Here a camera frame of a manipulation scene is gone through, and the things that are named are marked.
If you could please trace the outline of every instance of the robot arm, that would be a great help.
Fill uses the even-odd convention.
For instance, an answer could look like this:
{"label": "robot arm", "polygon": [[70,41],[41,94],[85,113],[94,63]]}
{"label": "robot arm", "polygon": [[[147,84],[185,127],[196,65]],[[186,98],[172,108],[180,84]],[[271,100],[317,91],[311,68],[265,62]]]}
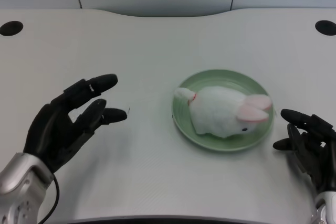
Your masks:
{"label": "robot arm", "polygon": [[293,152],[298,166],[315,186],[316,211],[311,224],[336,224],[336,132],[333,126],[316,115],[282,110],[289,122],[288,138],[274,143],[280,151]]}
{"label": "robot arm", "polygon": [[15,154],[0,173],[1,224],[36,224],[39,208],[53,180],[57,204],[59,189],[54,173],[72,159],[98,127],[127,118],[122,110],[105,108],[103,99],[90,104],[74,123],[68,114],[117,82],[114,74],[83,79],[42,107],[29,128],[23,153]]}

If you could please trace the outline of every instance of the bunny ear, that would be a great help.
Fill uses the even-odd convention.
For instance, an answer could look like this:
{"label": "bunny ear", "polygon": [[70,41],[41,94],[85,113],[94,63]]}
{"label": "bunny ear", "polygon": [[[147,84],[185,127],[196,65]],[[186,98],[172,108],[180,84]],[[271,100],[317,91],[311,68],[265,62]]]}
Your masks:
{"label": "bunny ear", "polygon": [[262,111],[256,107],[248,104],[243,104],[238,109],[237,118],[244,122],[260,123],[267,121],[268,114],[265,111]]}
{"label": "bunny ear", "polygon": [[248,95],[244,103],[261,110],[269,109],[272,106],[271,98],[264,94]]}

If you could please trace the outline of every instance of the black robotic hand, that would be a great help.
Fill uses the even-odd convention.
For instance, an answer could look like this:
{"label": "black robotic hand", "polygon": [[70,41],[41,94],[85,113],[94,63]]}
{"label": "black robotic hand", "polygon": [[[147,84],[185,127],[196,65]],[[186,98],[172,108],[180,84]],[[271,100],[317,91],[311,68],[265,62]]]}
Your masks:
{"label": "black robotic hand", "polygon": [[311,177],[317,192],[336,191],[336,132],[333,126],[316,115],[282,110],[289,122],[288,138],[274,143],[280,151],[294,152],[302,172]]}
{"label": "black robotic hand", "polygon": [[68,116],[117,82],[114,74],[82,79],[44,105],[29,128],[24,153],[38,157],[54,173],[72,159],[99,126],[125,120],[124,111],[106,109],[103,99],[95,100],[75,123]]}

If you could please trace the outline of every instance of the table surface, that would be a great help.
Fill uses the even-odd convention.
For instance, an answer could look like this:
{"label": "table surface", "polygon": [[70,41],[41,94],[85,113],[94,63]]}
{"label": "table surface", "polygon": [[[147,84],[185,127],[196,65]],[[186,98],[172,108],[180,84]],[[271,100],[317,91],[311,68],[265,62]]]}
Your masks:
{"label": "table surface", "polygon": [[[192,215],[307,223],[313,198],[307,177],[272,144],[287,137],[283,108],[336,123],[336,36],[314,27],[324,19],[336,22],[336,9],[243,9],[190,18],[0,10],[0,24],[24,24],[18,35],[0,37],[0,169],[22,151],[45,103],[79,79],[116,73],[119,83],[102,97],[129,118],[97,130],[56,173],[61,197],[50,222]],[[271,95],[278,115],[258,146],[211,152],[174,125],[173,90],[214,68],[244,73]],[[54,197],[52,185],[40,217]]]}

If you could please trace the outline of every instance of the stuffed bunny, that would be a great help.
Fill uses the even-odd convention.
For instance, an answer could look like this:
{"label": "stuffed bunny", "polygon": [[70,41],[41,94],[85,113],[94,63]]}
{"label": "stuffed bunny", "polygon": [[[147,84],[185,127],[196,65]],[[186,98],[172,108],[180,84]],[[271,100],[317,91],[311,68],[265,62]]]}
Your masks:
{"label": "stuffed bunny", "polygon": [[224,87],[206,87],[197,93],[178,88],[175,96],[188,100],[197,134],[211,133],[223,138],[252,132],[258,123],[268,120],[264,110],[272,106],[267,95],[245,95]]}

